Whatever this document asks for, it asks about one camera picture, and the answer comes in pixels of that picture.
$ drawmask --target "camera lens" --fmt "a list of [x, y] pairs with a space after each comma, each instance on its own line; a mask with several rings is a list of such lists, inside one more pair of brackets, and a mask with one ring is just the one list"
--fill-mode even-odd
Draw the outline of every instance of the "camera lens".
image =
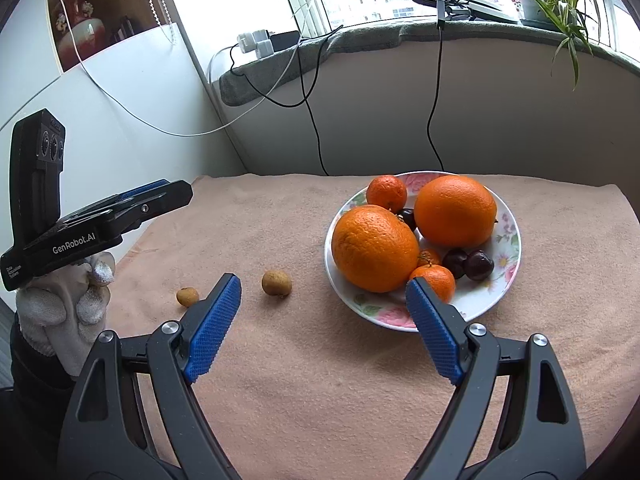
[[51, 160], [56, 160], [58, 154], [58, 141], [55, 137], [51, 140]]
[[49, 149], [49, 134], [44, 132], [42, 134], [42, 154], [47, 155], [47, 150]]

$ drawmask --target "dark cherry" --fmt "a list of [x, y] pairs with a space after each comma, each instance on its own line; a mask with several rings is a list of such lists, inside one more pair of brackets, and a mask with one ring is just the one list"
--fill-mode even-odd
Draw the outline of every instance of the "dark cherry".
[[442, 266], [447, 267], [457, 280], [465, 275], [466, 253], [462, 249], [452, 249], [444, 255]]
[[402, 209], [398, 216], [400, 219], [409, 226], [411, 231], [415, 231], [415, 218], [414, 218], [414, 210], [413, 209]]
[[466, 257], [465, 272], [470, 280], [481, 282], [494, 270], [494, 261], [484, 251], [476, 249]]

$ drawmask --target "white plate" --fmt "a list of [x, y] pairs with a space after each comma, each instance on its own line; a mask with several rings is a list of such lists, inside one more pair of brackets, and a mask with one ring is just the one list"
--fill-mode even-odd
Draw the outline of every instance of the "white plate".
[[[396, 175], [402, 180], [408, 192], [406, 207], [412, 208], [415, 197], [427, 182], [434, 180], [444, 174], [441, 171], [414, 171], [412, 173], [402, 173]], [[340, 208], [334, 220], [329, 226], [324, 241], [324, 267], [329, 276], [332, 287], [347, 306], [369, 320], [386, 328], [401, 330], [402, 332], [417, 332], [414, 322], [409, 316], [409, 312], [404, 306], [404, 287], [401, 287], [386, 294], [376, 294], [367, 292], [345, 279], [342, 273], [335, 266], [334, 257], [331, 253], [331, 238], [334, 234], [335, 224], [349, 209], [367, 203], [365, 193], [367, 188], [357, 192], [345, 205]], [[487, 253], [495, 262], [494, 272], [484, 280], [484, 282], [473, 282], [468, 277], [463, 276], [456, 280], [456, 293], [451, 304], [456, 307], [465, 321], [470, 321], [481, 314], [484, 314], [494, 306], [501, 297], [505, 295], [511, 283], [516, 277], [520, 267], [520, 255], [522, 245], [520, 241], [520, 231], [516, 224], [516, 219], [506, 206], [506, 204], [489, 189], [498, 206], [497, 221], [491, 238], [480, 248]], [[420, 243], [420, 249], [430, 247], [426, 240], [420, 236], [418, 230], [415, 235]], [[440, 256], [444, 256], [446, 250], [434, 248]]]

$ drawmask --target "gloved hand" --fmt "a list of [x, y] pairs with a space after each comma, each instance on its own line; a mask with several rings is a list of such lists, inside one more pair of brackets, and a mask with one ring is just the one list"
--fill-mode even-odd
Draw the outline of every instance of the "gloved hand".
[[111, 253], [94, 254], [33, 278], [16, 295], [22, 336], [41, 354], [57, 355], [74, 378], [104, 330], [114, 270]]

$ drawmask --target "metal screw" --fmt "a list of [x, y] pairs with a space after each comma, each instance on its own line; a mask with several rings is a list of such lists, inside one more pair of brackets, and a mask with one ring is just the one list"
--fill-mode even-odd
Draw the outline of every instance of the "metal screw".
[[108, 343], [113, 339], [113, 332], [111, 330], [105, 330], [98, 336], [98, 341], [101, 343]]
[[473, 335], [481, 336], [486, 334], [486, 327], [480, 323], [473, 323], [469, 326], [469, 332]]
[[175, 321], [167, 321], [164, 325], [162, 325], [162, 331], [165, 334], [175, 334], [176, 332], [178, 332], [179, 328], [180, 325]]
[[534, 334], [533, 342], [538, 346], [546, 346], [549, 343], [549, 339], [544, 337], [542, 334]]

